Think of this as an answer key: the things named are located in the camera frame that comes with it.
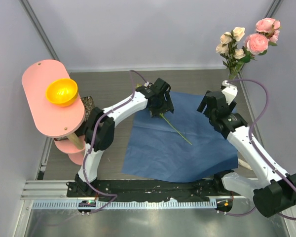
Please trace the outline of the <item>cream ribbon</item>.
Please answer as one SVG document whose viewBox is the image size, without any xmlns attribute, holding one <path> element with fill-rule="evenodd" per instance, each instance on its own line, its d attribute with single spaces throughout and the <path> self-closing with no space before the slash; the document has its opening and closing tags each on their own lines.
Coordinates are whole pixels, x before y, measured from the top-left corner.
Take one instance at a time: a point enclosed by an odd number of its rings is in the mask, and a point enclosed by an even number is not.
<svg viewBox="0 0 296 237">
<path fill-rule="evenodd" d="M 242 167 L 248 169 L 248 170 L 253 170 L 253 169 L 251 168 L 251 166 L 250 166 L 247 162 L 243 161 L 243 160 L 240 159 L 240 158 L 238 158 L 238 164 L 239 164 L 240 166 L 242 166 Z"/>
</svg>

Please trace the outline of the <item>cream rose bunch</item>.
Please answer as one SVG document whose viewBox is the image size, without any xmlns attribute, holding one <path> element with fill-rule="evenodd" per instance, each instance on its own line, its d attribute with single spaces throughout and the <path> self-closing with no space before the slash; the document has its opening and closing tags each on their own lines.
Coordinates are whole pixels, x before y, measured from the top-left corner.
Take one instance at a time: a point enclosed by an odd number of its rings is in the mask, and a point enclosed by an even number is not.
<svg viewBox="0 0 296 237">
<path fill-rule="evenodd" d="M 220 44 L 216 47 L 216 53 L 223 58 L 222 63 L 227 69 L 243 64 L 240 59 L 245 56 L 245 53 L 242 48 L 238 47 L 238 43 L 244 35 L 244 27 L 235 27 L 232 31 L 220 36 Z"/>
</svg>

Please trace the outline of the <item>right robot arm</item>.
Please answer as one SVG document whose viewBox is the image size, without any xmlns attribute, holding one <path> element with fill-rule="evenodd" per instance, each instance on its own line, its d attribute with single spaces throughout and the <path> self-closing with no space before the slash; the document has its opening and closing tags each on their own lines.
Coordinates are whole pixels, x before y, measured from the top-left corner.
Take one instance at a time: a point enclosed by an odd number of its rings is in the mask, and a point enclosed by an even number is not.
<svg viewBox="0 0 296 237">
<path fill-rule="evenodd" d="M 234 171 L 216 174 L 213 189 L 218 195 L 236 192 L 250 199 L 264 217 L 271 217 L 296 205 L 296 174 L 290 175 L 267 153 L 250 132 L 247 122 L 232 110 L 237 90 L 232 93 L 207 91 L 198 112 L 203 113 L 215 131 L 232 144 L 246 159 L 257 180 Z"/>
</svg>

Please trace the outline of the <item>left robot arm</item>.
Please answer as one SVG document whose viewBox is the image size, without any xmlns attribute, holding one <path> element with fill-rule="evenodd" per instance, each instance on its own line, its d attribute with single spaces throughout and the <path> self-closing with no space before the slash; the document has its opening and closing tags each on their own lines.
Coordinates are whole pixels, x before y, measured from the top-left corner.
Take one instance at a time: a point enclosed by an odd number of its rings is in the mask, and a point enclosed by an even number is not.
<svg viewBox="0 0 296 237">
<path fill-rule="evenodd" d="M 97 177 L 98 166 L 104 151 L 113 143 L 115 128 L 123 120 L 138 111 L 148 109 L 151 117 L 157 117 L 166 112 L 174 112 L 170 97 L 171 86 L 161 78 L 154 83 L 133 87 L 132 94 L 110 107 L 100 109 L 95 107 L 84 127 L 85 153 L 79 172 L 75 175 L 72 187 L 79 197 L 90 197 L 94 192 L 115 197 L 97 191 L 93 183 Z"/>
</svg>

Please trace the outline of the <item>blue wrapping paper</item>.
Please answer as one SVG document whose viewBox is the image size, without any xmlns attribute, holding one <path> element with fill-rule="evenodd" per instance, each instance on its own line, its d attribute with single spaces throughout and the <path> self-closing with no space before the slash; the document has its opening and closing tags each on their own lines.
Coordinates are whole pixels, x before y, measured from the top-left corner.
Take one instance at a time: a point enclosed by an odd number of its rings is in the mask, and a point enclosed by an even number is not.
<svg viewBox="0 0 296 237">
<path fill-rule="evenodd" d="M 122 172 L 168 182 L 192 182 L 238 167 L 237 150 L 197 111 L 202 95 L 171 92 L 174 113 L 152 118 L 135 114 Z"/>
</svg>

